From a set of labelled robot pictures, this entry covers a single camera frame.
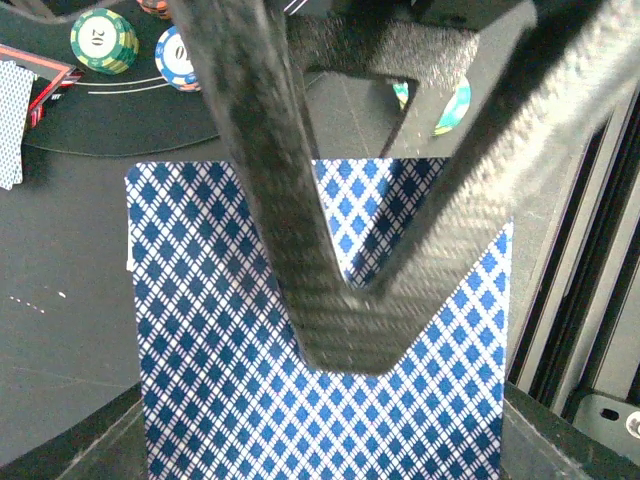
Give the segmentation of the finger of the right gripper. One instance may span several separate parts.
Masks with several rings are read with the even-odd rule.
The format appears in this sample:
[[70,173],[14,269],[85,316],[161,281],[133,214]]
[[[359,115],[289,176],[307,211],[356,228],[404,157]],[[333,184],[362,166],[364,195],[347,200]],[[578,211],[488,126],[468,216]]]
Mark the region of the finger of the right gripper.
[[[635,1],[543,1],[433,183],[418,162],[474,61],[480,27],[428,23],[403,1],[335,1],[289,14],[273,1],[173,1],[174,22],[225,142],[305,361],[390,370],[510,216],[565,160],[639,67]],[[302,77],[406,83],[380,153],[344,181],[314,161]]]

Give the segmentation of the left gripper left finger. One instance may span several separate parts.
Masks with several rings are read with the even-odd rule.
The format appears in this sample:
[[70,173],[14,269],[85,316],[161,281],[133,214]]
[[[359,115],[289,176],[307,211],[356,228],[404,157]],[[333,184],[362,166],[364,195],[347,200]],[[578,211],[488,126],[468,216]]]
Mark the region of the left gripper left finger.
[[3,479],[146,479],[141,386],[1,467]]

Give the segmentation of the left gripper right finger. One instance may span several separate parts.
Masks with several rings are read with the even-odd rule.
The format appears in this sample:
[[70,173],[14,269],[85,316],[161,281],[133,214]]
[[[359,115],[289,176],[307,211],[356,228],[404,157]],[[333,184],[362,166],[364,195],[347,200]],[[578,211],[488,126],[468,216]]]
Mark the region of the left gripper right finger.
[[506,383],[499,477],[637,479],[639,466]]

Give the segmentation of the green chip stack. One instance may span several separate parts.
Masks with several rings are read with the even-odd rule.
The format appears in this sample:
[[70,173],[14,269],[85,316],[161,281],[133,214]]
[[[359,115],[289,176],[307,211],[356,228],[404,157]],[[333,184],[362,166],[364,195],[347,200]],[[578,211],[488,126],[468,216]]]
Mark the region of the green chip stack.
[[[409,100],[409,85],[407,82],[392,85],[399,107],[404,110]],[[455,129],[468,112],[472,99],[472,89],[469,80],[463,76],[444,108],[432,135],[441,136]]]

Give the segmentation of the blue-backed playing card deck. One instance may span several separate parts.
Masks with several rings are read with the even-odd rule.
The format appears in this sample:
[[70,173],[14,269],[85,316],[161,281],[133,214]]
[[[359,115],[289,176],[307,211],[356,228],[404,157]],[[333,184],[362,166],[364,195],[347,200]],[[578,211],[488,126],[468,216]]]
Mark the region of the blue-backed playing card deck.
[[495,479],[513,228],[393,369],[301,359],[232,166],[126,175],[153,479]]

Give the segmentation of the red triangular all-in button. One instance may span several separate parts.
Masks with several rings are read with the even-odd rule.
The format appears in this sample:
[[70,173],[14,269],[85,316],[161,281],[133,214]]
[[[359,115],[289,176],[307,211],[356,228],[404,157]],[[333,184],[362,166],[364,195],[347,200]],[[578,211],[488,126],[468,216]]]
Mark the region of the red triangular all-in button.
[[52,60],[34,53],[1,45],[1,60],[14,61],[18,67],[34,75],[26,129],[34,128],[45,116],[46,109],[62,98],[68,89],[84,76],[75,65]]

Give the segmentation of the dealt cards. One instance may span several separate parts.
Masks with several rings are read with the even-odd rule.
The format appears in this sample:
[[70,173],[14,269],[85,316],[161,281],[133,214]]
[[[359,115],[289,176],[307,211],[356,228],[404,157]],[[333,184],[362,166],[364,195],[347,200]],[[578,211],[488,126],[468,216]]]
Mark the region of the dealt cards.
[[22,182],[21,145],[34,74],[16,64],[1,62],[1,188]]

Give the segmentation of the blue chips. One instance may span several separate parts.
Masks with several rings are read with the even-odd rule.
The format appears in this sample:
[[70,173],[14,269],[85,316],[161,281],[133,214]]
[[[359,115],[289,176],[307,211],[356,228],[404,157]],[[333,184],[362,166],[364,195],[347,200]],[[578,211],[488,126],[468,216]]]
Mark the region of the blue chips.
[[159,37],[154,55],[157,70],[170,86],[182,92],[200,90],[190,56],[175,26]]

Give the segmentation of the red chips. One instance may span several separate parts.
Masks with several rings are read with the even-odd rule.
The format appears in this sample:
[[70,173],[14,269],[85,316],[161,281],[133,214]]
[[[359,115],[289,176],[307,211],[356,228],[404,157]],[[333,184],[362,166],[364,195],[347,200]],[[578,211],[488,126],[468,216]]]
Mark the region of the red chips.
[[137,0],[137,3],[145,13],[154,17],[165,20],[171,18],[167,0]]

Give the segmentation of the green chips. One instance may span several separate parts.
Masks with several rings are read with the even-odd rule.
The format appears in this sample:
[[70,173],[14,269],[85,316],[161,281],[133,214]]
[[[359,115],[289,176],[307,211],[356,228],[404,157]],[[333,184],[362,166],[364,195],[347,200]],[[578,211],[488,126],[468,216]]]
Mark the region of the green chips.
[[83,65],[106,75],[125,72],[139,52],[133,26],[106,8],[92,9],[78,17],[70,31],[70,46]]

